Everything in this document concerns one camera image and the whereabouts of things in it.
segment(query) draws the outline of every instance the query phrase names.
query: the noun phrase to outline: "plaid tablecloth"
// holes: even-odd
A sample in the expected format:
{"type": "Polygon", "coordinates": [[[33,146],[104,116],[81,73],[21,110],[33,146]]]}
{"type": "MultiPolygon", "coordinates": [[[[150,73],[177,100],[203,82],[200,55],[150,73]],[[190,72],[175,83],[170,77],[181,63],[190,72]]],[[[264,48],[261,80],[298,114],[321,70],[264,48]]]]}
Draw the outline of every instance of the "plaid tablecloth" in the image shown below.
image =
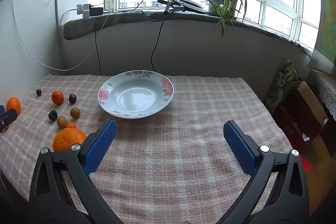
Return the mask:
{"type": "MultiPolygon", "coordinates": [[[[248,182],[223,138],[223,125],[235,120],[259,145],[288,152],[291,146],[272,117],[241,78],[168,76],[175,94],[159,113],[139,119],[115,118],[117,135],[90,177],[107,204],[125,223],[215,223],[233,204],[248,182]]],[[[52,148],[59,131],[48,119],[55,109],[68,120],[73,107],[67,97],[77,95],[81,110],[77,128],[95,132],[109,114],[97,101],[108,76],[48,75],[22,101],[22,111],[1,134],[0,169],[27,200],[41,148],[52,148]],[[52,103],[54,90],[64,93],[60,106],[52,103]]],[[[78,209],[85,211],[66,176],[78,209]]],[[[270,191],[266,188],[258,208],[270,191]]]]}

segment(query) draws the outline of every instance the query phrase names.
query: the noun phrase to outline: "floral plate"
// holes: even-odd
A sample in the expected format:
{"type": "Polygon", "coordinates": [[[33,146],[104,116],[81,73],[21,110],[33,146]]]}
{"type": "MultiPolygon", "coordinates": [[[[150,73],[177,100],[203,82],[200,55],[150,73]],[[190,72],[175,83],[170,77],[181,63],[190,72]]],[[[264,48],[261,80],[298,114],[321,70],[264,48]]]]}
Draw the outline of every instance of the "floral plate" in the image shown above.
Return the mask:
{"type": "Polygon", "coordinates": [[[159,112],[174,95],[171,81],[153,71],[133,70],[107,80],[98,92],[99,105],[124,119],[139,119],[159,112]]]}

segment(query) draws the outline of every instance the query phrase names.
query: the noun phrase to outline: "blue gripper pad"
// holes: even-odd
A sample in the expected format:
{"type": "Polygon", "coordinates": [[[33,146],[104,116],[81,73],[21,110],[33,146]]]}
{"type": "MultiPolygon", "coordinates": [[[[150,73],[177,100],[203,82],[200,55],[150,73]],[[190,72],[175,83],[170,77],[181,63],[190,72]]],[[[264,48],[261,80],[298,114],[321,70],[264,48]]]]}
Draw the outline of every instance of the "blue gripper pad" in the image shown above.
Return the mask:
{"type": "Polygon", "coordinates": [[[232,121],[226,122],[223,129],[224,138],[239,162],[243,172],[253,176],[257,173],[256,156],[242,139],[240,134],[243,134],[243,132],[240,130],[239,134],[238,130],[240,130],[240,128],[236,123],[233,124],[232,121]]]}
{"type": "Polygon", "coordinates": [[[86,176],[97,171],[116,133],[116,122],[111,120],[85,154],[83,170],[86,176]]]}

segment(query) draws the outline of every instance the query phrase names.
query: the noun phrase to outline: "orange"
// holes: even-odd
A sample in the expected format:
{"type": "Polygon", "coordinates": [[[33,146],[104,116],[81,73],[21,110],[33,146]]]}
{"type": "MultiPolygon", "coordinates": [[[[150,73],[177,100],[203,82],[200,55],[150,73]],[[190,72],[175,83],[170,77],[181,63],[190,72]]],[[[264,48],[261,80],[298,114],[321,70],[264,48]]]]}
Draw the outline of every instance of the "orange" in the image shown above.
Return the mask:
{"type": "Polygon", "coordinates": [[[86,135],[77,128],[64,128],[58,132],[52,143],[54,152],[68,150],[74,144],[82,144],[86,135]]]}
{"type": "Polygon", "coordinates": [[[7,102],[7,110],[14,108],[16,111],[16,115],[19,116],[21,112],[21,104],[18,98],[12,97],[7,102]]]}
{"type": "Polygon", "coordinates": [[[66,128],[76,128],[76,124],[74,122],[68,122],[67,125],[66,125],[66,128]]]}
{"type": "Polygon", "coordinates": [[[51,100],[58,105],[61,105],[64,101],[64,95],[60,91],[54,91],[51,95],[51,100]]]}

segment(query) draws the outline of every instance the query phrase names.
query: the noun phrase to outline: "window sill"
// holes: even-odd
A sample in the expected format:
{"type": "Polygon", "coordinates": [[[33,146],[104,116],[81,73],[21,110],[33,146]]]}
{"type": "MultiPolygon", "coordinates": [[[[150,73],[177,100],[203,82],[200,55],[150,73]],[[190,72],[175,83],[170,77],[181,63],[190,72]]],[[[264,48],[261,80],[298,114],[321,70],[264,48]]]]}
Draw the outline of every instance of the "window sill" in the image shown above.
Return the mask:
{"type": "MultiPolygon", "coordinates": [[[[146,16],[152,20],[160,20],[163,16],[163,9],[162,8],[150,8],[150,9],[143,9],[146,16]]],[[[63,29],[63,36],[66,40],[73,40],[79,37],[83,37],[91,32],[95,31],[95,22],[97,26],[97,30],[100,30],[102,27],[102,24],[104,23],[106,16],[109,18],[106,20],[104,28],[116,25],[116,24],[122,24],[122,23],[136,23],[136,22],[143,22],[147,19],[143,16],[143,13],[140,11],[119,11],[119,12],[113,12],[98,17],[90,17],[86,19],[77,19],[67,22],[64,25],[63,29]]],[[[197,14],[193,12],[174,12],[172,15],[167,17],[165,20],[194,20],[194,21],[203,21],[203,22],[213,22],[217,23],[219,21],[218,17],[214,16],[208,16],[203,14],[197,14]]],[[[272,29],[261,27],[260,25],[257,25],[252,22],[247,21],[240,21],[236,20],[233,22],[233,25],[236,27],[242,27],[247,28],[259,33],[262,33],[264,35],[267,35],[269,37],[277,37],[280,38],[284,42],[290,42],[294,46],[300,47],[302,51],[304,51],[307,55],[311,56],[312,50],[308,48],[307,46],[300,44],[297,41],[293,41],[290,37],[274,31],[272,29]]]]}

